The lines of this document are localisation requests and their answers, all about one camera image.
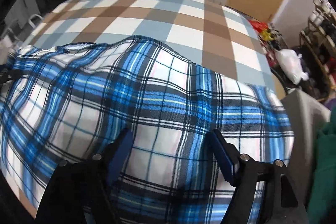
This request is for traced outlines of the blue white plaid garment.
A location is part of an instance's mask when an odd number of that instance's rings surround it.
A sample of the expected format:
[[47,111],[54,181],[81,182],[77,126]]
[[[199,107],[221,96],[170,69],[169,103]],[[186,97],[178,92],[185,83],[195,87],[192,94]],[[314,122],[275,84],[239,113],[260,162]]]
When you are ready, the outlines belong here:
[[206,134],[256,161],[288,162],[294,133],[264,86],[204,68],[144,36],[113,44],[21,47],[1,90],[1,171],[38,207],[61,160],[100,153],[124,128],[135,136],[112,192],[125,223],[219,223],[233,188]]

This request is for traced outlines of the green folded garment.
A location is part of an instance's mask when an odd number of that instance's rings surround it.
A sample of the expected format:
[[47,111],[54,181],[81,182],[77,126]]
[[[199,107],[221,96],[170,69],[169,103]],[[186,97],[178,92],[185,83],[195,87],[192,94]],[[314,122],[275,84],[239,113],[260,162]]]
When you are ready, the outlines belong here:
[[335,109],[317,133],[315,170],[308,206],[310,223],[335,223]]

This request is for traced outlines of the grey storage box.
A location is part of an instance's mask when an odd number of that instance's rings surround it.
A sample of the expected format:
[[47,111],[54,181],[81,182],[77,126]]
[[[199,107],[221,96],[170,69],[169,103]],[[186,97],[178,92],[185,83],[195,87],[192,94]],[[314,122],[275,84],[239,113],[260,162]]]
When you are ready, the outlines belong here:
[[296,89],[281,100],[294,132],[288,170],[300,199],[308,205],[315,168],[317,131],[330,120],[331,111],[313,97]]

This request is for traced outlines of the white plastic bag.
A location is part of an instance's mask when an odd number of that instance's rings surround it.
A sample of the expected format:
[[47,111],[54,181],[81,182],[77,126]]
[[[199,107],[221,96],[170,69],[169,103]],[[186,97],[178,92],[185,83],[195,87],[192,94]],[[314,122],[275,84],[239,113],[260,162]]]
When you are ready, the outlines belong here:
[[302,56],[298,55],[294,50],[281,49],[275,52],[275,57],[286,77],[293,84],[298,85],[301,80],[307,81],[309,79],[309,75],[302,69]]

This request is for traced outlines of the checkered bed sheet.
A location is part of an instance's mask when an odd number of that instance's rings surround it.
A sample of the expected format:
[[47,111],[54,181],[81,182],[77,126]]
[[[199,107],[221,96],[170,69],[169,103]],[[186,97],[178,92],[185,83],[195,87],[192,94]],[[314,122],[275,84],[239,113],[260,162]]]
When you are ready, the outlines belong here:
[[68,0],[22,47],[113,44],[131,36],[158,40],[204,68],[274,92],[272,72],[251,24],[229,7],[205,0]]

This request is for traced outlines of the red plastic bag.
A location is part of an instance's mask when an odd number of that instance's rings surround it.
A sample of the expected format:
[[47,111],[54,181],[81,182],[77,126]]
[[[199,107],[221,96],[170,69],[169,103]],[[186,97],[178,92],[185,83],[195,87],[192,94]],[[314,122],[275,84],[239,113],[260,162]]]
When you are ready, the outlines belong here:
[[262,36],[269,30],[268,24],[266,22],[260,22],[258,20],[253,20],[253,19],[248,20],[248,22],[251,24],[251,26],[256,31],[258,36]]

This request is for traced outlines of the wooden shoe rack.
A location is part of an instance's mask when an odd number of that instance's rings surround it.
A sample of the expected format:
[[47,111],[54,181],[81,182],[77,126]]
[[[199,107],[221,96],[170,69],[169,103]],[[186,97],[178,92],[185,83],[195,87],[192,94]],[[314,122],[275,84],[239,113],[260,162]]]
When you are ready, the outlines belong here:
[[314,10],[299,33],[299,46],[307,54],[308,93],[325,102],[335,93],[335,10],[326,0],[313,0]]

